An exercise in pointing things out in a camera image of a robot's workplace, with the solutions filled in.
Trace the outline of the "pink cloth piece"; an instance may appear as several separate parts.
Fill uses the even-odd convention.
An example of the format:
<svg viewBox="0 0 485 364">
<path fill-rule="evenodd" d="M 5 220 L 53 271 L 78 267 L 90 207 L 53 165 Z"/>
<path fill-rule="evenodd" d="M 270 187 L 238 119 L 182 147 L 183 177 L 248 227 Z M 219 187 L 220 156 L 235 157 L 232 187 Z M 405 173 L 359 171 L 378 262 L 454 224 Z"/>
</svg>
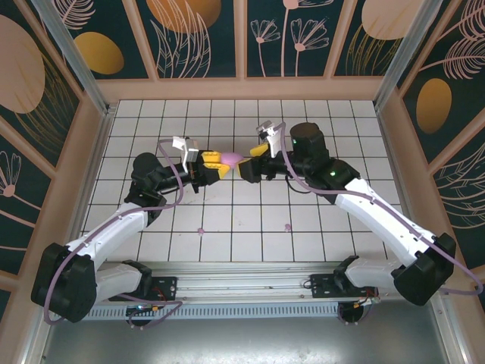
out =
<svg viewBox="0 0 485 364">
<path fill-rule="evenodd" d="M 243 159 L 243 156 L 235 152 L 223 152 L 221 154 L 221 164 L 228 165 L 231 169 L 234 169 Z"/>
</svg>

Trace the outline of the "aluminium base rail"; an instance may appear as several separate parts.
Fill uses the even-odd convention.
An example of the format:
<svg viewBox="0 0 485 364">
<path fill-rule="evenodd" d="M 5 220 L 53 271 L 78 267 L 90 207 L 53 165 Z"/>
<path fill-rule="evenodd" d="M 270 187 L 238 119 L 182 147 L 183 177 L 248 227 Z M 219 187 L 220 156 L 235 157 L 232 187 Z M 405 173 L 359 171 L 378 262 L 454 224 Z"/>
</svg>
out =
<svg viewBox="0 0 485 364">
<path fill-rule="evenodd" d="M 148 262 L 155 277 L 176 277 L 184 303 L 282 303 L 312 299 L 304 282 L 336 262 Z"/>
</svg>

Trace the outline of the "aluminium frame post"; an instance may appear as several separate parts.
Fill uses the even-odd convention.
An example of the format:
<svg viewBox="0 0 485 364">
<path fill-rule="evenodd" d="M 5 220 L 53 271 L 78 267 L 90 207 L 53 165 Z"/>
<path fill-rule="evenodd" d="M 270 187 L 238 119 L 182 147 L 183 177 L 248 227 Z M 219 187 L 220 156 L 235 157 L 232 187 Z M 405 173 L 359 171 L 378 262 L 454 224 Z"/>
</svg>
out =
<svg viewBox="0 0 485 364">
<path fill-rule="evenodd" d="M 411 23 L 408 32 L 401 41 L 395 56 L 390 62 L 377 95 L 374 99 L 374 110 L 381 113 L 389 100 L 400 77 L 418 50 L 430 25 L 436 18 L 443 0 L 424 0 Z"/>
<path fill-rule="evenodd" d="M 31 0 L 39 16 L 44 20 L 47 29 L 53 36 L 56 44 L 64 53 L 67 62 L 72 67 L 77 79 L 83 85 L 87 95 L 102 115 L 107 115 L 110 110 L 109 103 L 105 100 L 99 89 L 91 70 L 83 60 L 74 40 L 62 23 L 55 6 L 50 0 Z"/>
</svg>

